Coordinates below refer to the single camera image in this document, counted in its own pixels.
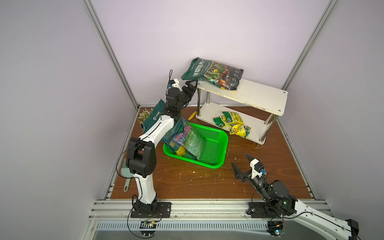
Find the large dark green soil bag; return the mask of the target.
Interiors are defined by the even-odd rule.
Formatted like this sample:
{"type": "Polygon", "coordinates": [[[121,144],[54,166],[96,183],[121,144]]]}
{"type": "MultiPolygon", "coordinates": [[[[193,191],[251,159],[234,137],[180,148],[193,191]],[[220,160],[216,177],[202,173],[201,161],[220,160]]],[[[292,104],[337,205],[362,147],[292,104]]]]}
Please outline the large dark green soil bag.
{"type": "MultiPolygon", "coordinates": [[[[157,121],[160,119],[161,113],[166,108],[166,103],[163,100],[160,100],[149,117],[141,124],[143,129],[143,133],[146,133],[157,121]]],[[[180,119],[174,126],[166,132],[166,134],[162,138],[162,142],[170,148],[174,154],[177,156],[183,156],[187,153],[186,149],[179,145],[178,143],[173,141],[173,136],[179,131],[181,128],[181,120],[180,119]]]]}

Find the green flower print soil bag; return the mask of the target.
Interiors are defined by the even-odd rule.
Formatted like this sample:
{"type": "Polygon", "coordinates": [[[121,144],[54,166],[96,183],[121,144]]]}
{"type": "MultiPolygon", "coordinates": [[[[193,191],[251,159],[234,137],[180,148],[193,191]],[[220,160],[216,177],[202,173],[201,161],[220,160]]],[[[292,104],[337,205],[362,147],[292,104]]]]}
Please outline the green flower print soil bag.
{"type": "Polygon", "coordinates": [[[218,88],[235,91],[240,84],[243,73],[243,69],[211,60],[195,58],[181,78],[185,81],[206,81],[218,88]]]}

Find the yellow green small fertilizer bag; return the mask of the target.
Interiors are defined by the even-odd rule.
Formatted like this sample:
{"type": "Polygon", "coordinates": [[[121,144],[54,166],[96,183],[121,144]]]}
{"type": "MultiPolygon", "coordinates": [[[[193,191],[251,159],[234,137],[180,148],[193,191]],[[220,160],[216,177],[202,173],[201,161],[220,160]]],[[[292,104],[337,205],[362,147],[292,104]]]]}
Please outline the yellow green small fertilizer bag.
{"type": "Polygon", "coordinates": [[[213,118],[215,125],[219,128],[224,129],[227,126],[232,127],[233,125],[243,125],[244,121],[238,113],[235,112],[223,112],[220,117],[213,118]]]}

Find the blue and green fertilizer bag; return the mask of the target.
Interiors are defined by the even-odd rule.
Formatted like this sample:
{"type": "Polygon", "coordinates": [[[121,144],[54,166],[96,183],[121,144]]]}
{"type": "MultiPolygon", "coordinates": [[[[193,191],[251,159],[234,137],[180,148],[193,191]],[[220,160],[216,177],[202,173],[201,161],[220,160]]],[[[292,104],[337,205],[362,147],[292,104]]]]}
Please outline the blue and green fertilizer bag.
{"type": "Polygon", "coordinates": [[[195,160],[203,155],[207,140],[187,120],[181,120],[181,128],[173,136],[173,141],[183,146],[195,160]]]}

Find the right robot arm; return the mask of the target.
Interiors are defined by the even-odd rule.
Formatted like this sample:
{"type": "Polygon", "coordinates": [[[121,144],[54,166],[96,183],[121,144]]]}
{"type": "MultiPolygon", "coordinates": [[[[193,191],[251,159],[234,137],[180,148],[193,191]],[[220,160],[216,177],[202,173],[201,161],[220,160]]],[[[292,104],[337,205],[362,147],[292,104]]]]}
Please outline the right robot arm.
{"type": "Polygon", "coordinates": [[[231,163],[234,175],[242,183],[250,182],[263,202],[251,201],[247,215],[251,218],[270,218],[268,230],[273,237],[280,237],[285,229],[285,220],[293,220],[318,233],[327,240],[359,240],[359,224],[348,219],[340,220],[321,213],[290,194],[285,185],[275,180],[268,183],[265,166],[256,158],[245,154],[250,170],[243,172],[231,163]]]}

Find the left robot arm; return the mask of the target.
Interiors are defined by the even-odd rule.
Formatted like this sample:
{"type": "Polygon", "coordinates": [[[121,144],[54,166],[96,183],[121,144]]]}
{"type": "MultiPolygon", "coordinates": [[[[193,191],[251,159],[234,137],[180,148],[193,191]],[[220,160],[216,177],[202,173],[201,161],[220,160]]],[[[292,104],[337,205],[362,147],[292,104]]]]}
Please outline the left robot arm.
{"type": "Polygon", "coordinates": [[[157,209],[157,194],[153,172],[157,165],[156,147],[166,133],[181,119],[181,111],[191,101],[198,86],[197,80],[187,81],[183,87],[177,79],[168,82],[166,103],[155,115],[155,123],[139,138],[131,138],[127,149],[126,166],[138,186],[135,208],[154,212],[157,209]]]}

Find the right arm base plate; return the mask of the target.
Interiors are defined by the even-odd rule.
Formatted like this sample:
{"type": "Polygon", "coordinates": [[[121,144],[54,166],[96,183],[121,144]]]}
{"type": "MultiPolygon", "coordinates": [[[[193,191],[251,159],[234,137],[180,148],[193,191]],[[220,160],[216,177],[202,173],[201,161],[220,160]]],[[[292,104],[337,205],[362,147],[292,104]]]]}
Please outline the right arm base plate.
{"type": "Polygon", "coordinates": [[[249,202],[249,208],[246,211],[251,218],[280,218],[281,216],[290,216],[292,213],[285,209],[266,208],[266,203],[249,202]]]}

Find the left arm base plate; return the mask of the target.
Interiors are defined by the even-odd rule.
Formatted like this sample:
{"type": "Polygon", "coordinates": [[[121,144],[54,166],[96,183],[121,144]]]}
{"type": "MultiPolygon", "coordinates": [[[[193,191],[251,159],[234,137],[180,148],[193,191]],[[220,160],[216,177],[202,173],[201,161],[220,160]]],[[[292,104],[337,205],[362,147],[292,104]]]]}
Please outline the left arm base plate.
{"type": "Polygon", "coordinates": [[[171,202],[154,201],[152,204],[144,204],[136,201],[130,213],[131,218],[170,218],[172,210],[171,202]]]}

